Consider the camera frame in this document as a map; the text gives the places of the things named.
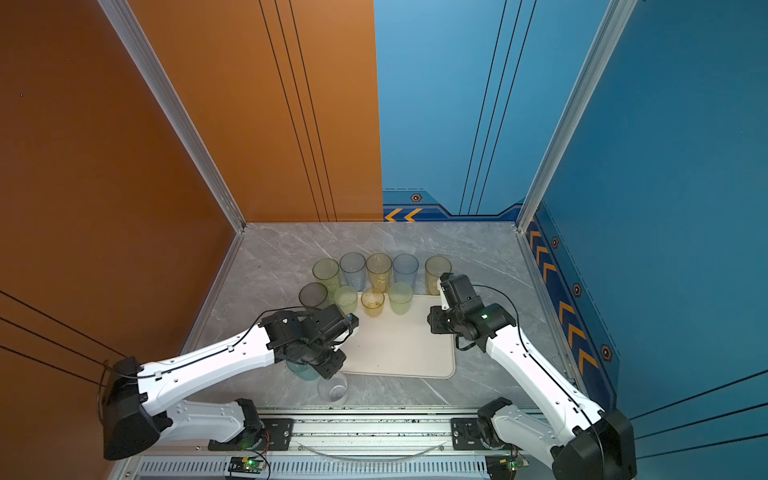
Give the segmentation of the clear short glass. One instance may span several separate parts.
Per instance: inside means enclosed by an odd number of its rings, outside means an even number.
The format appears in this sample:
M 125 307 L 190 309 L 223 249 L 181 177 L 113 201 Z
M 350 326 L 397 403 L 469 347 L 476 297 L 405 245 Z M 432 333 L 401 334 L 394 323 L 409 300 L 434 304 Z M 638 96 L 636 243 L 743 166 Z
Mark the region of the clear short glass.
M 343 373 L 336 373 L 329 379 L 321 378 L 317 384 L 319 398 L 328 404 L 343 404 L 348 396 L 348 380 Z

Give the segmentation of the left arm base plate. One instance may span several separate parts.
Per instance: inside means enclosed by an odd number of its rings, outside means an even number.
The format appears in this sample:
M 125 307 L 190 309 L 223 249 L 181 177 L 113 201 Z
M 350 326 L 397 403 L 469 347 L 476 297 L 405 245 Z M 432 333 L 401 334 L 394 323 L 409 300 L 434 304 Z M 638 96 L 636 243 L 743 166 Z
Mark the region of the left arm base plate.
M 228 442 L 210 440 L 209 451 L 285 452 L 289 450 L 295 422 L 292 418 L 267 418 L 262 428 L 246 428 Z

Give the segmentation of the short pale green glass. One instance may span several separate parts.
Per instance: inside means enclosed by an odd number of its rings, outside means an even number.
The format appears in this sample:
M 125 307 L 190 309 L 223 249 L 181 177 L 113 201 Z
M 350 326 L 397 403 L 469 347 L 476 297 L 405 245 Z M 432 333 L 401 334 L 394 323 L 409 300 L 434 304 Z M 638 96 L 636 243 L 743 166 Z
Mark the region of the short pale green glass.
M 340 287 L 334 293 L 334 303 L 344 315 L 353 314 L 358 306 L 358 291 L 350 286 Z

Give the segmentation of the short yellow glass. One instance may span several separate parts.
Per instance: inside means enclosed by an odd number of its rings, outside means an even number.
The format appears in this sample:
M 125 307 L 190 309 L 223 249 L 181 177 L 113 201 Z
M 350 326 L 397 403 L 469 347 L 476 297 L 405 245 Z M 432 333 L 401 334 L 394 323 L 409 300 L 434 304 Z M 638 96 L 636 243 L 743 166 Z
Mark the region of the short yellow glass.
M 377 288 L 369 288 L 360 296 L 361 305 L 366 314 L 371 318 L 381 315 L 385 299 L 385 293 Z

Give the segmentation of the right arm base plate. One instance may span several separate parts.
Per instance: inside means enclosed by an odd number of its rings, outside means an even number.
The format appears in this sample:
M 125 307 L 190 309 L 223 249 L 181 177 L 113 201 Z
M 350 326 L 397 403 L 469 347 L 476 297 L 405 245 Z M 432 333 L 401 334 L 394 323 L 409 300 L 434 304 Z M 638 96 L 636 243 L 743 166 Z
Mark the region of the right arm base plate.
M 450 420 L 453 449 L 457 451 L 488 450 L 514 451 L 511 444 L 502 442 L 492 431 L 490 423 L 476 417 Z

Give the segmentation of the short light green glass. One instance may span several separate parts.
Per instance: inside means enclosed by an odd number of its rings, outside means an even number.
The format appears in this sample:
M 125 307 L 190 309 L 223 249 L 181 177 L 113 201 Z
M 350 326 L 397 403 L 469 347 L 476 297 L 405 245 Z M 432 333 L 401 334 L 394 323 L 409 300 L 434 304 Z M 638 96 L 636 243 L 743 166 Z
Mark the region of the short light green glass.
M 390 307 L 397 315 L 405 315 L 411 307 L 413 289 L 406 282 L 395 282 L 389 286 L 388 296 Z

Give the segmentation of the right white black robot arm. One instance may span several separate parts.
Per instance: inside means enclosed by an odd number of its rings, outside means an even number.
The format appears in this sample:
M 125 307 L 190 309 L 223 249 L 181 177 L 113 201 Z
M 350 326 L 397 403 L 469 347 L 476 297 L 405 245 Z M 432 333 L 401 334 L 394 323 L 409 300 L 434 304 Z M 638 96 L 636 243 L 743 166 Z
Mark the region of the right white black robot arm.
M 572 385 L 523 332 L 515 307 L 485 304 L 464 274 L 434 282 L 441 304 L 427 321 L 434 334 L 465 340 L 502 366 L 534 401 L 538 420 L 499 397 L 477 412 L 482 442 L 512 445 L 548 465 L 557 479 L 634 479 L 634 431 L 619 410 L 608 411 Z

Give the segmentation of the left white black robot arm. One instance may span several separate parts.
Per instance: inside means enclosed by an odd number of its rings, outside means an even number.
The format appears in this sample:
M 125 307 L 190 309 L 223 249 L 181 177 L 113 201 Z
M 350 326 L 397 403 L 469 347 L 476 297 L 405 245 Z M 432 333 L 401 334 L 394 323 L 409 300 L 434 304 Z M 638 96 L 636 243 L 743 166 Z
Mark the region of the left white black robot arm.
M 107 368 L 99 397 L 103 456 L 138 455 L 157 443 L 206 440 L 214 450 L 262 447 L 266 428 L 253 401 L 192 402 L 190 396 L 236 375 L 288 361 L 329 380 L 346 359 L 341 347 L 359 318 L 336 306 L 268 309 L 244 331 L 161 361 L 127 357 Z

